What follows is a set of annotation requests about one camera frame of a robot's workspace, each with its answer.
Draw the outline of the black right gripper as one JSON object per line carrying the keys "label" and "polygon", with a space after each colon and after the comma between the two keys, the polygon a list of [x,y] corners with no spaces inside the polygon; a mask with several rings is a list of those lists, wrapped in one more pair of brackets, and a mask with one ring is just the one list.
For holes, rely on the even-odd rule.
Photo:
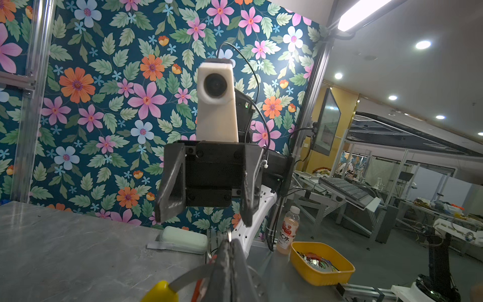
{"label": "black right gripper", "polygon": [[224,207],[241,198],[247,227],[259,209],[264,150],[252,143],[179,141],[165,146],[155,221],[165,223],[187,206]]}

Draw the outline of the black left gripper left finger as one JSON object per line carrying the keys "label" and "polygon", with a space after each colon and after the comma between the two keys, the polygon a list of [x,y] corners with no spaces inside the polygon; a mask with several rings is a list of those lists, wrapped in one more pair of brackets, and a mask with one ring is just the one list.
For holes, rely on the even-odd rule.
{"label": "black left gripper left finger", "polygon": [[232,250],[229,240],[222,241],[217,250],[217,258],[211,264],[212,270],[206,279],[201,301],[231,301]]}

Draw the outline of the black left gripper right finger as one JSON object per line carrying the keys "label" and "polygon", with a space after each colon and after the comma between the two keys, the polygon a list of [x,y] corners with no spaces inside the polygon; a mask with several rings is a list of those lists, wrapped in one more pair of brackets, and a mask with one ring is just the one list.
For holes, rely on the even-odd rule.
{"label": "black left gripper right finger", "polygon": [[230,242],[230,301],[260,301],[239,240]]}

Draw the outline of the yellow capped key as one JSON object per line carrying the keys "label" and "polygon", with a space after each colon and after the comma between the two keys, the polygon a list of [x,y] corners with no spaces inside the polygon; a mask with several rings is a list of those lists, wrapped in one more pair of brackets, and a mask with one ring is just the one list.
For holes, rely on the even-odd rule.
{"label": "yellow capped key", "polygon": [[157,283],[140,300],[141,302],[178,302],[179,295],[169,287],[167,281]]}

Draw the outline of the silver metal keyring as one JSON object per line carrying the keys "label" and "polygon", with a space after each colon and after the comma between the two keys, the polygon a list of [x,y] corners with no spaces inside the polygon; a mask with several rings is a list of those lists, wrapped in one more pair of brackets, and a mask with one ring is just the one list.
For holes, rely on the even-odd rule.
{"label": "silver metal keyring", "polygon": [[[230,235],[225,240],[229,240],[231,242],[232,240],[235,240],[235,239],[237,239],[237,238],[234,238]],[[211,270],[212,270],[211,264],[214,261],[207,263],[207,264],[204,264],[202,266],[199,266],[199,267],[189,271],[188,273],[182,275],[181,277],[175,279],[171,284],[169,284],[169,287],[177,293],[179,290],[185,288],[186,286],[188,286],[192,283],[195,283],[199,279],[207,279],[209,277],[210,273],[211,273]],[[267,292],[265,285],[262,282],[262,278],[258,275],[258,273],[256,272],[255,269],[253,269],[249,265],[248,265],[248,267],[250,269],[250,272],[252,273],[252,277],[254,278],[254,284],[255,284],[256,290],[257,290],[257,292],[260,296],[260,301],[268,301],[269,295],[268,295],[268,292]]]}

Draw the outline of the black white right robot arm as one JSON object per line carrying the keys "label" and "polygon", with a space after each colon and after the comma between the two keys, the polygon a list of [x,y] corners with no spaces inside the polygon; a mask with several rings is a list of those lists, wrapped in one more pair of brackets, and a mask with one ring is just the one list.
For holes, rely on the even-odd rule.
{"label": "black white right robot arm", "polygon": [[293,172],[293,158],[246,141],[252,102],[235,91],[240,142],[178,140],[164,147],[164,172],[155,199],[157,223],[187,207],[226,208],[233,198],[240,198],[241,220],[231,237],[249,255],[265,217],[288,192]]}

